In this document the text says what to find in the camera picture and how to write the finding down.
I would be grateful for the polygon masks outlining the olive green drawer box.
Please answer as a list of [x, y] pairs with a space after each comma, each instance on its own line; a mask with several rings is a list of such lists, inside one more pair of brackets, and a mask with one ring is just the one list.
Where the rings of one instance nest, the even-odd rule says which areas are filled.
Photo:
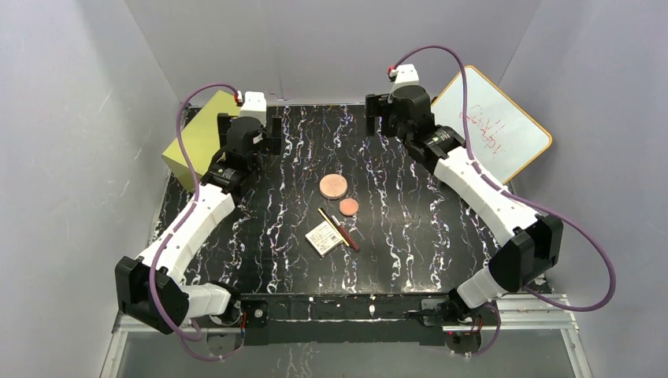
[[[216, 92], [186, 123], [182, 131], [187, 155], [199, 179], [206, 173], [212, 156], [219, 150], [217, 134], [217, 115], [219, 113], [227, 113], [233, 117], [239, 114], [239, 107], [236, 106], [231, 94], [223, 91]], [[167, 146], [161, 157], [184, 189], [193, 192], [195, 184], [177, 139]]]

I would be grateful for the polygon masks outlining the large round pink compact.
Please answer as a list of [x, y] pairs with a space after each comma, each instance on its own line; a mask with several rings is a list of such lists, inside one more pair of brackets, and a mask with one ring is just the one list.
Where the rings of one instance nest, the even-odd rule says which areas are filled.
[[327, 199], [342, 198], [347, 193], [347, 189], [347, 180], [340, 174], [328, 174], [323, 176], [319, 182], [319, 191]]

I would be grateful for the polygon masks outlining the small round pink compact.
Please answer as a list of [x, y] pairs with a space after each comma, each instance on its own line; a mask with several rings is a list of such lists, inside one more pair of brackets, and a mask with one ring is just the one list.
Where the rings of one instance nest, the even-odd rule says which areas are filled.
[[345, 198], [339, 203], [339, 210], [345, 217], [353, 217], [359, 211], [359, 203], [353, 198]]

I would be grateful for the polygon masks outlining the white eyeshadow palette box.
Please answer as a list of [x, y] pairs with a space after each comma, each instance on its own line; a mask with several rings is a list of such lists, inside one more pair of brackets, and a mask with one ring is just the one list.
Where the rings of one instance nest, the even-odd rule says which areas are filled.
[[343, 243], [343, 240], [326, 221], [323, 221], [317, 227], [307, 232], [306, 240], [320, 257], [324, 257], [331, 250]]

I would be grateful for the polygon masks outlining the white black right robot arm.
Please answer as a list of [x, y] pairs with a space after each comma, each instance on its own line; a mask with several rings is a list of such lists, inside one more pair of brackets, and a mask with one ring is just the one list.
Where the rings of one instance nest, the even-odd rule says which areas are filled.
[[500, 245], [489, 263], [450, 290], [450, 303], [468, 313], [491, 300], [520, 291], [559, 259], [563, 222], [508, 198], [505, 188], [477, 167], [466, 141], [435, 122], [426, 90], [401, 87], [366, 95], [366, 132], [395, 137], [411, 158], [452, 189], [482, 218]]

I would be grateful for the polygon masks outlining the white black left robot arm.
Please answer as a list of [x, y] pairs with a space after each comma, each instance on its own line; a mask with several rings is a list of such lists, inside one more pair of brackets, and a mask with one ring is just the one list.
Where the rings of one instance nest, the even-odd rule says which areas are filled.
[[226, 316], [239, 296], [226, 283], [187, 285], [185, 272], [202, 244], [236, 208], [263, 155], [282, 148], [282, 121], [272, 116], [217, 115], [220, 149], [212, 156], [198, 195], [137, 257], [123, 257], [114, 275], [121, 313], [170, 334], [186, 320]]

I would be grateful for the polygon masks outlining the gold black makeup pencil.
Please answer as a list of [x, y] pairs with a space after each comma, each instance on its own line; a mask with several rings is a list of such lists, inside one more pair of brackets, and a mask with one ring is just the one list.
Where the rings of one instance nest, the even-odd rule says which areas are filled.
[[332, 221], [331, 217], [322, 209], [318, 208], [317, 211], [319, 212], [320, 215], [324, 218], [324, 220], [328, 223], [328, 225], [338, 234], [338, 236], [343, 240], [343, 244], [350, 248], [351, 245], [347, 241], [347, 239], [343, 236], [343, 233], [339, 230], [339, 228], [334, 224]]

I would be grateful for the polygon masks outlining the white whiteboard orange frame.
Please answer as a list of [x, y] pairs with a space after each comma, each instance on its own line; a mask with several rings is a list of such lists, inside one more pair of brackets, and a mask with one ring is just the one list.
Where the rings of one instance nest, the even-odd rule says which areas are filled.
[[437, 124], [464, 134], [466, 119], [477, 160], [508, 183], [552, 144], [551, 134], [472, 65], [466, 66], [467, 111], [462, 110], [462, 77], [457, 74], [438, 96]]

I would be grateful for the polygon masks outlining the aluminium frame rail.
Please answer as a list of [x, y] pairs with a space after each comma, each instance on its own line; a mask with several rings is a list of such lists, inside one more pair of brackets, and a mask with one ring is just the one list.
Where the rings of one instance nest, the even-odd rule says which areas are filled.
[[571, 312], [527, 294], [476, 325], [416, 317], [439, 295], [248, 295], [246, 324], [202, 322], [188, 356], [173, 336], [119, 316], [104, 377], [588, 377]]

